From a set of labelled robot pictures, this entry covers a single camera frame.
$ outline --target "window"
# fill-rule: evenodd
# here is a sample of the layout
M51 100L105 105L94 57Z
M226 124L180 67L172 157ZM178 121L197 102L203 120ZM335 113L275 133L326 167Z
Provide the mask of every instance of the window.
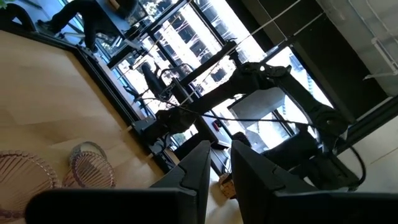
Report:
M177 64L187 63L193 68L221 50L221 45L189 5L164 22L155 37Z
M139 0L149 15L149 21L154 22L163 12L172 7L177 0Z
M239 43L250 35L225 0L194 0L194 2L224 40L236 39ZM247 38L239 45L237 51L242 63L257 62L266 56L263 51L253 49L261 49L253 37Z
M149 50L154 45L154 41L150 37L147 37L142 41L142 45L144 48ZM172 68L172 66L170 62L165 59L164 55L156 46L154 46L150 53L147 54L145 57L134 58L130 55L127 57L127 59L123 60L118 65L120 71L129 80L132 87L138 92L138 94L145 92L142 96L143 105L141 106L147 107L151 115L153 115L156 114L158 110L167 110L172 106L170 104L162 103L157 100L146 99L155 98L155 96L150 90L146 91L148 89L148 85L141 70L141 65L143 63L148 63L153 72L155 72L156 68L159 67L160 69L158 75L160 75L161 70ZM180 78L179 73L171 71L169 73L164 73L164 75L162 76L162 79L166 83L166 85L169 85L172 82L172 78ZM169 101L173 104L178 105L178 101L174 98L174 96ZM178 144L183 144L187 139L191 138L197 132L198 131L196 130L196 128L194 126L191 126L189 130L181 134L176 134L173 137Z

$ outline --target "power cord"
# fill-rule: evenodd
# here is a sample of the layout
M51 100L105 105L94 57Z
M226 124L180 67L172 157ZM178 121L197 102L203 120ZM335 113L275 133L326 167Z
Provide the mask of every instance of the power cord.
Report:
M207 118L219 119L219 120L223 120L223 121L239 121L239 122L260 122L260 121L265 121L265 122L276 122L276 123L291 123L291 124L298 124L298 125L306 125L306 126L315 128L315 129L317 129L317 130L322 130L322 131L324 131L324 132L328 132L328 133L330 133L331 135L333 135L334 137L336 137L335 145L336 145L336 143L337 143L337 140L339 140L339 139L342 140L342 141L344 141L345 144L348 145L348 147L349 147L349 148L351 149L351 151L354 153L355 157L358 159L358 162L359 162L359 164L360 164L360 166L361 166L361 169L362 169L362 176L361 176L361 178L358 180L358 182L357 182L356 184L354 184L354 186L349 186L349 187L359 187L361 184L363 184L363 182L364 182L365 179L366 179L366 166L365 166L365 163L364 163L364 161L362 160L362 157L359 155L359 152L354 148L354 146L348 144L342 137L340 137L340 136L335 136L333 133L331 133L331 132L329 132L329 131L327 131L327 130L324 130L323 128L318 127L318 126L316 126L316 125L313 125L313 124L305 124L305 123L296 122L296 121L287 121L287 120L284 120L284 119L231 119L231 118L222 118L222 117L213 116L213 115L208 115L208 114L201 114L201 113L198 113L198 112L196 112L196 111L192 111L192 110L186 109L186 108L184 108L183 106L176 105L176 104L174 104L174 103L168 102L168 101L166 101L166 100L158 99L158 98L143 98L143 100L157 100L157 101L161 101L161 102L163 102L163 103L167 103L167 104L169 104L169 105L172 105L172 106L174 106L174 107L180 108L181 110L184 110L184 111L186 111L186 112L188 112L188 113L195 114L195 115L197 115L197 116L204 116L204 117L207 117Z

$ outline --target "robotic arm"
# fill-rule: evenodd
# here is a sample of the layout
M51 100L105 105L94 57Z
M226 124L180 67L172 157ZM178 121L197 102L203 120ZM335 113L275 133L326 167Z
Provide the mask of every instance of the robotic arm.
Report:
M186 109L204 114L237 94L250 94L256 90L279 87L306 115L308 122L320 127L320 139L323 152L327 153L336 141L336 136L343 134L348 122L333 108L323 105L290 74L290 67L273 67L263 62L247 62L237 68L231 78L218 88L200 99L184 105ZM159 111L157 121L143 131L147 142L154 144L166 134L186 131L196 120L197 114L180 108Z

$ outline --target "office chair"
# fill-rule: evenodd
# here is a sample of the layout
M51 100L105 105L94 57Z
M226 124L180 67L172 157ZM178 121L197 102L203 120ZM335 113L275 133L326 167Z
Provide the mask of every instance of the office chair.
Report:
M158 74L158 72L160 70L160 67L157 64L155 64L155 66L156 66L156 70L153 72L150 69L150 65L147 62L142 63L141 70L142 70L142 73L144 75L145 81L146 81L146 83L148 85L148 89L146 91L144 91L143 93L139 94L139 95L135 95L135 94L131 93L136 98L134 100L134 102L140 100L142 98L142 96L146 92L148 92L149 90L154 94L154 96L156 98L162 99L162 100L165 100L165 101L169 101L171 99L171 97L173 96L171 91L172 91L174 86L173 85L166 85L166 83L162 79L163 74L165 72L171 72L171 71L180 69L182 66L188 66L188 67L191 68L190 65L188 65L186 63L183 63L183 64L181 64L181 65L179 65L177 67L174 67L174 68L163 69L161 71L160 75L157 76L157 74Z

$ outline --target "metal wire bowl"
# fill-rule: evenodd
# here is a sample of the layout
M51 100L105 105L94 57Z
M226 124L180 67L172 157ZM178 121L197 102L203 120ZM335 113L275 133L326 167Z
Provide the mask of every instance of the metal wire bowl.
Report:
M55 171L41 158L22 151L0 151L0 223L24 217L29 200L60 187Z
M114 171L107 160L94 152L81 152L71 161L63 187L111 189L116 186Z

